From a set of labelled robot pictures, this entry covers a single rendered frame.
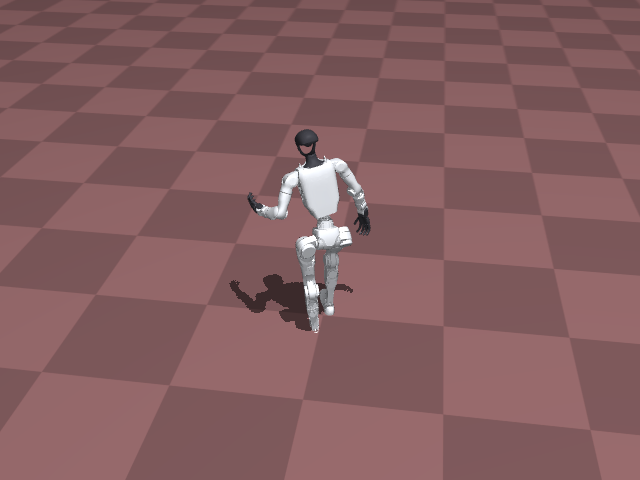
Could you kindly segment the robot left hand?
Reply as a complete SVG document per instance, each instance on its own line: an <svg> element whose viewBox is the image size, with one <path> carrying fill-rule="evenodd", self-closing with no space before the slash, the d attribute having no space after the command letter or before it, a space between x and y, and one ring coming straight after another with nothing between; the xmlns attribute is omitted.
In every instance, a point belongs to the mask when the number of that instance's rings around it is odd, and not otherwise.
<svg viewBox="0 0 640 480"><path fill-rule="evenodd" d="M248 202L250 203L250 206L252 207L252 209L257 213L256 208L257 209L261 209L261 208L263 208L263 205L261 203L256 203L255 199L252 199L254 196L251 196L251 195L252 195L252 193L250 192L248 197L247 197L247 199L248 199Z"/></svg>

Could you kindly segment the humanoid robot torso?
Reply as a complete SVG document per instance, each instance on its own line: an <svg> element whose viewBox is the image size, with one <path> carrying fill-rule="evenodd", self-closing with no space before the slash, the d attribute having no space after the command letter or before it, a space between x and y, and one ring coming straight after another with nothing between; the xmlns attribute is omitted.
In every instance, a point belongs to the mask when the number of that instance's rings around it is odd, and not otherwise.
<svg viewBox="0 0 640 480"><path fill-rule="evenodd" d="M334 165L325 156L319 160L324 161L323 165L308 169L303 167L305 161L294 171L298 171L302 203L317 219L317 227L312 230L318 242L316 250L327 250L340 244L339 228L330 216L337 212L340 197Z"/></svg>

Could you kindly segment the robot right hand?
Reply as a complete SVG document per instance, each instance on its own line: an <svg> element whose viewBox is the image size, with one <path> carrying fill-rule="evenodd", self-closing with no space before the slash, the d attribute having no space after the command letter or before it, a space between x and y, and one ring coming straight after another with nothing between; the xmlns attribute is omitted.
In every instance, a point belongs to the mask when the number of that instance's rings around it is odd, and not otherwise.
<svg viewBox="0 0 640 480"><path fill-rule="evenodd" d="M361 229L361 226L362 226L362 230L360 232L360 235L363 233L364 228L365 228L365 231L364 231L363 235L366 234L366 236L367 236L369 234L369 232L370 232L370 220L368 218L368 208L366 208L364 210L364 215L358 213L358 218L355 220L354 225L356 225L358 220L359 220L360 224L359 224L359 228L358 228L358 230L356 232L359 232L359 230ZM368 229L368 231L367 231L367 229Z"/></svg>

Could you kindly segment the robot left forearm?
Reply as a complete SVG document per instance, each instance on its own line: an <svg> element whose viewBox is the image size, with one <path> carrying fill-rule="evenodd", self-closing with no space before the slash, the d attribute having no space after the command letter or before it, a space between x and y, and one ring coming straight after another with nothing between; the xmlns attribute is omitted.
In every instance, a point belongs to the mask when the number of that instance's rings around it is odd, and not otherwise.
<svg viewBox="0 0 640 480"><path fill-rule="evenodd" d="M276 218L274 218L274 217L276 217L277 214L278 214L278 207L277 206L268 207L268 206L263 205L263 208L261 208L261 209L257 209L256 208L256 211L257 211L259 216L263 216L265 218L269 218L270 220L275 220Z"/></svg>

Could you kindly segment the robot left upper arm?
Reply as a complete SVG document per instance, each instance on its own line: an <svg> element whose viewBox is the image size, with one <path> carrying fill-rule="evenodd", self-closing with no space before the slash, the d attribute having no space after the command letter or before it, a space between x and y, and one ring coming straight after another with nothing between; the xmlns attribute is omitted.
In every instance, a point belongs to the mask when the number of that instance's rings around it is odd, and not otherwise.
<svg viewBox="0 0 640 480"><path fill-rule="evenodd" d="M292 189L298 185L298 182L298 171L290 172L282 178L282 185L278 197L278 214L274 218L281 220L287 218L287 208L293 193Z"/></svg>

